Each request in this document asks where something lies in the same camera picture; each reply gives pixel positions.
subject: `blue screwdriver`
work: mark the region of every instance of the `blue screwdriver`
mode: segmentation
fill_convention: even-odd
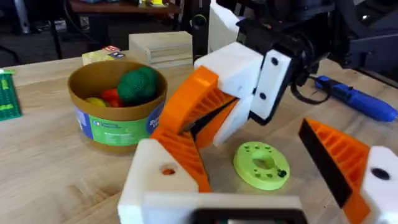
[[[376,121],[391,122],[397,118],[398,111],[384,101],[324,75],[316,77],[316,88],[324,89],[323,85],[320,84],[321,81],[323,85],[330,87],[332,96]]]

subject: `black wire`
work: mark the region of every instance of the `black wire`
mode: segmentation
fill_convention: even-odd
[[[326,100],[329,100],[330,96],[331,96],[331,87],[330,85],[327,84],[327,82],[323,81],[323,80],[317,80],[316,77],[313,76],[308,76],[308,78],[314,80],[315,82],[318,82],[319,84],[321,84],[321,86],[323,87],[323,90],[326,92],[326,97],[323,100],[313,100],[313,99],[309,99],[305,96],[303,96],[301,94],[301,92],[299,91],[299,89],[297,88],[297,82],[299,80],[301,80],[302,76],[297,77],[293,83],[290,85],[290,90],[292,91],[293,95],[299,99],[300,101],[304,102],[304,103],[308,103],[311,105],[319,105],[323,102],[325,102]]]
[[[69,0],[63,0],[63,10],[65,11],[65,15],[67,16],[66,19],[69,20],[69,23],[72,24],[72,25],[74,26],[74,28],[75,28],[77,31],[79,31],[83,36],[85,36],[87,39],[91,40],[92,42],[94,42],[94,43],[96,43],[96,44],[98,44],[98,45],[100,45],[100,46],[102,46],[102,47],[106,47],[105,44],[101,43],[100,41],[98,41],[98,40],[96,40],[96,39],[90,37],[90,36],[87,35],[86,33],[84,33],[84,31],[82,31],[82,29],[79,28],[79,27],[74,23],[74,21],[72,20],[72,18],[71,18],[70,15],[69,15],[69,11],[68,11],[68,8],[67,8],[67,1],[69,1]]]

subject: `green toy vegetable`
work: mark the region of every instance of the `green toy vegetable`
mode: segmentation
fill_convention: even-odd
[[[149,67],[127,72],[120,78],[118,94],[124,105],[136,106],[156,96],[157,74]]]

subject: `small box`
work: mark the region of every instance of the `small box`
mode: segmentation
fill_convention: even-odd
[[[81,55],[81,57],[83,59],[83,65],[88,65],[93,62],[126,58],[126,55],[121,53],[119,48],[109,45],[101,50],[85,53]]]
[[[155,68],[191,65],[192,36],[185,32],[130,34],[130,54]]]

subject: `yellow toy fruit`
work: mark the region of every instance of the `yellow toy fruit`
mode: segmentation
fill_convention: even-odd
[[[86,99],[86,101],[91,103],[92,105],[106,107],[105,102],[97,97],[89,97]]]

